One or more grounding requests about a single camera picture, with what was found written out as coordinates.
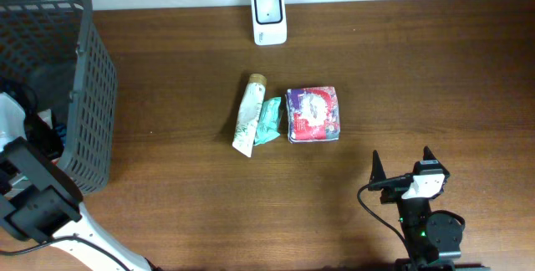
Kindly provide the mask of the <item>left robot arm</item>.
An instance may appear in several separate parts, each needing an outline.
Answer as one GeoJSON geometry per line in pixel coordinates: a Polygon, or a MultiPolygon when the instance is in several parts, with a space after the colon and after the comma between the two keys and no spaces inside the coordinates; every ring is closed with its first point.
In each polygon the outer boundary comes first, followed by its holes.
{"type": "Polygon", "coordinates": [[[2,79],[1,227],[13,238],[35,244],[1,254],[12,257],[53,247],[92,270],[155,269],[90,216],[81,191],[55,163],[63,151],[54,118],[38,113],[36,93],[2,79]]]}

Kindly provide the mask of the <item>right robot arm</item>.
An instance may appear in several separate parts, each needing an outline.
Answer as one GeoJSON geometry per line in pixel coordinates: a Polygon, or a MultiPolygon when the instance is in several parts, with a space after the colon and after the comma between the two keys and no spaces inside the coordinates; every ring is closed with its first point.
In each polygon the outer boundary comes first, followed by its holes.
{"type": "Polygon", "coordinates": [[[388,178],[379,153],[373,152],[369,183],[357,192],[361,207],[377,221],[392,230],[408,254],[398,258],[395,270],[486,270],[483,265],[456,265],[461,257],[461,242],[466,221],[446,210],[433,211],[430,201],[444,192],[450,172],[436,159],[429,147],[423,148],[423,158],[413,171],[388,178]],[[363,191],[380,192],[382,204],[395,204],[401,230],[397,230],[368,208],[361,198],[363,191]]]}

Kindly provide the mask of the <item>red purple tissue pack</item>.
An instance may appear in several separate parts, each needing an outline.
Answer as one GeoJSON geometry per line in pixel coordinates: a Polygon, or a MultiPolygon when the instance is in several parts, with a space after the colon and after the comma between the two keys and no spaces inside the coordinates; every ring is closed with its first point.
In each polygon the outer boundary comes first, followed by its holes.
{"type": "Polygon", "coordinates": [[[291,143],[337,141],[341,127],[333,86],[288,89],[288,140],[291,143]]]}

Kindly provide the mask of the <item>white tube with cork cap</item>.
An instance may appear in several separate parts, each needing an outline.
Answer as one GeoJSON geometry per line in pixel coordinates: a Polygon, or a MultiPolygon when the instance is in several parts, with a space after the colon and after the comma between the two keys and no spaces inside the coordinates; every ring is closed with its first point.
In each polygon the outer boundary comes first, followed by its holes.
{"type": "Polygon", "coordinates": [[[251,74],[239,106],[232,147],[248,158],[252,156],[266,84],[262,74],[251,74]]]}

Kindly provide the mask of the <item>teal wet wipes pouch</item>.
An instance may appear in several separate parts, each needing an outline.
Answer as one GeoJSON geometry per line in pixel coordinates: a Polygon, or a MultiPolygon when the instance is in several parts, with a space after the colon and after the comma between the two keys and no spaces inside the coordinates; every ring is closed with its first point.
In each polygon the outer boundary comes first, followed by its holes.
{"type": "Polygon", "coordinates": [[[281,97],[274,97],[263,102],[253,143],[255,146],[266,144],[280,136],[278,127],[282,119],[281,101],[281,97]]]}

